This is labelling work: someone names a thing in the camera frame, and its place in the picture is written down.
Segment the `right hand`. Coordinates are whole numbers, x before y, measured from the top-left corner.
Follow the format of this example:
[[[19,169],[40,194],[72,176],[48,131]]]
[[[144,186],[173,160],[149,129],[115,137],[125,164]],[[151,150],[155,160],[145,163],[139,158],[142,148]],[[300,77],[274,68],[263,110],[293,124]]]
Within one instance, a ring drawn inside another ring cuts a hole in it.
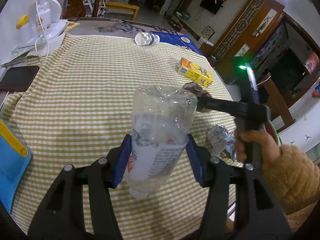
[[[262,170],[267,170],[279,159],[281,152],[275,140],[264,131],[236,131],[235,149],[237,151],[237,161],[244,163],[247,159],[245,153],[245,143],[255,142],[260,146],[262,156]]]

